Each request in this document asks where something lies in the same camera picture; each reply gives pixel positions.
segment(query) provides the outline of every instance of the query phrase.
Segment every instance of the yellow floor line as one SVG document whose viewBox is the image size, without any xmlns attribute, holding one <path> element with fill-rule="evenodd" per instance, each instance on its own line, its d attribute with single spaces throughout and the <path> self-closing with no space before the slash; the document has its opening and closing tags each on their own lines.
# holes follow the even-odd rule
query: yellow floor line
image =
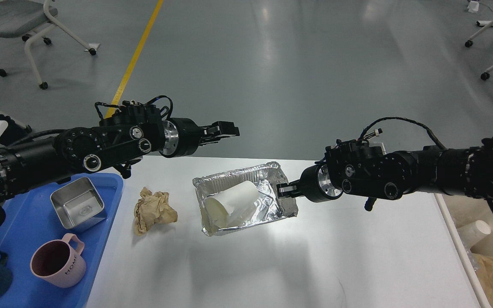
<svg viewBox="0 0 493 308">
<path fill-rule="evenodd" d="M 157 18 L 157 14 L 159 14 L 159 10 L 161 9 L 162 5 L 163 5 L 163 0 L 159 0 L 157 2 L 157 5 L 155 6 L 155 10 L 153 10 L 151 17 L 149 18 L 149 21 L 146 25 L 146 28 L 144 29 L 144 33 L 142 34 L 142 37 L 141 37 L 140 41 L 138 42 L 137 50 L 134 51 L 133 57 L 131 58 L 131 62 L 129 62 L 129 66 L 127 67 L 127 70 L 125 71 L 125 75 L 123 75 L 123 79 L 121 79 L 121 84 L 119 85 L 119 88 L 117 88 L 117 92 L 115 92 L 115 96 L 113 97 L 113 100 L 111 101 L 112 105 L 118 105 L 119 104 L 119 101 L 121 100 L 121 95 L 123 95 L 123 91 L 125 91 L 125 87 L 127 86 L 127 82 L 129 82 L 129 78 L 131 77 L 131 74 L 133 73 L 134 67 L 137 64 L 140 53 L 142 52 L 143 46 L 147 40 L 147 37 L 149 36 L 149 32 L 151 31 L 151 27 L 153 26 L 153 23 L 155 22 L 155 19 Z M 113 115 L 114 112 L 115 112 L 114 108 L 108 109 L 108 111 L 106 113 L 106 118 Z"/>
</svg>

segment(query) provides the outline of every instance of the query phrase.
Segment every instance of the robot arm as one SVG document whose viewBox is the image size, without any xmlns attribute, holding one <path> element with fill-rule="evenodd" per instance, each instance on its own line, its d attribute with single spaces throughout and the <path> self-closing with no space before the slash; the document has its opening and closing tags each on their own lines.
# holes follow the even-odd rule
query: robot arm
<svg viewBox="0 0 493 308">
<path fill-rule="evenodd" d="M 193 154 L 199 146 L 238 136 L 233 122 L 198 126 L 191 119 L 172 118 L 170 107 L 159 109 L 157 96 L 141 104 L 123 102 L 109 118 L 100 115 L 98 127 L 76 127 L 37 141 L 19 140 L 0 148 L 0 202 L 47 183 L 65 183 L 77 173 L 94 173 L 114 167 L 123 178 L 143 155 L 159 152 L 171 158 Z M 0 208 L 0 225 L 5 219 Z"/>
<path fill-rule="evenodd" d="M 483 146 L 448 149 L 423 127 L 437 145 L 422 151 L 384 154 L 381 147 L 368 142 L 381 129 L 368 134 L 366 129 L 356 140 L 337 140 L 336 146 L 327 146 L 324 158 L 305 169 L 299 180 L 278 185 L 278 197 L 305 196 L 322 202 L 338 199 L 343 193 L 362 195 L 368 197 L 365 209 L 370 211 L 378 198 L 396 200 L 423 191 L 483 198 L 493 210 L 493 137 L 483 139 Z"/>
</svg>

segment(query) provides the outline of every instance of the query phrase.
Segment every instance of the gray floor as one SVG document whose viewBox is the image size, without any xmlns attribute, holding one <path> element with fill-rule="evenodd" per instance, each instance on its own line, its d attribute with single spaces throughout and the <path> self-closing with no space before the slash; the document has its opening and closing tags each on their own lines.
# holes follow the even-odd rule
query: gray floor
<svg viewBox="0 0 493 308">
<path fill-rule="evenodd" d="M 493 2 L 482 1 L 493 8 Z M 35 130 L 94 126 L 109 103 L 156 1 L 59 1 L 60 30 L 34 47 L 49 89 L 37 88 L 20 39 L 0 39 L 0 110 Z M 493 135 L 493 19 L 464 0 L 166 1 L 122 99 L 166 94 L 174 116 L 197 124 L 234 121 L 241 137 L 195 155 L 317 160 L 336 138 L 356 138 L 371 121 L 404 116 L 431 127 L 450 148 Z M 422 129 L 380 125 L 387 150 L 418 150 Z"/>
</svg>

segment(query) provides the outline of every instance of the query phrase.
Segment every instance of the white paper cup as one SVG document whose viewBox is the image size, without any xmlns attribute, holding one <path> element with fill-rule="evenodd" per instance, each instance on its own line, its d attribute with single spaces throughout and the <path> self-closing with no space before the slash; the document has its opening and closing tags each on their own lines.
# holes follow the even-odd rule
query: white paper cup
<svg viewBox="0 0 493 308">
<path fill-rule="evenodd" d="M 457 230 L 461 240 L 465 244 L 465 248 L 471 249 L 476 243 L 492 233 L 492 229 L 487 223 L 482 220 L 477 220 L 471 224 L 467 224 Z"/>
<path fill-rule="evenodd" d="M 236 223 L 243 214 L 253 213 L 254 202 L 258 200 L 258 189 L 251 181 L 245 181 L 230 189 L 226 189 L 212 197 L 207 197 L 205 209 L 218 228 L 225 228 L 229 223 Z"/>
</svg>

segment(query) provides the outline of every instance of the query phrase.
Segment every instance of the stainless steel container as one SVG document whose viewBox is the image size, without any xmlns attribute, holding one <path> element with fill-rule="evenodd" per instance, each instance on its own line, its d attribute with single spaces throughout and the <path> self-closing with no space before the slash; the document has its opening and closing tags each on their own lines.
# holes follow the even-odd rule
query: stainless steel container
<svg viewBox="0 0 493 308">
<path fill-rule="evenodd" d="M 207 209 L 205 209 L 207 197 L 211 197 L 244 181 L 251 181 L 258 188 L 258 200 L 255 202 L 256 211 L 252 214 L 252 217 L 246 219 L 244 224 L 237 227 L 218 228 L 211 224 L 211 219 L 209 219 Z M 268 162 L 249 168 L 194 178 L 193 185 L 199 201 L 203 232 L 208 236 L 221 236 L 296 216 L 298 206 L 295 199 L 278 199 L 276 197 L 276 185 L 280 183 L 288 183 L 288 179 L 277 162 Z"/>
<path fill-rule="evenodd" d="M 79 178 L 57 189 L 50 196 L 62 226 L 83 232 L 106 219 L 104 201 L 89 178 Z"/>
</svg>

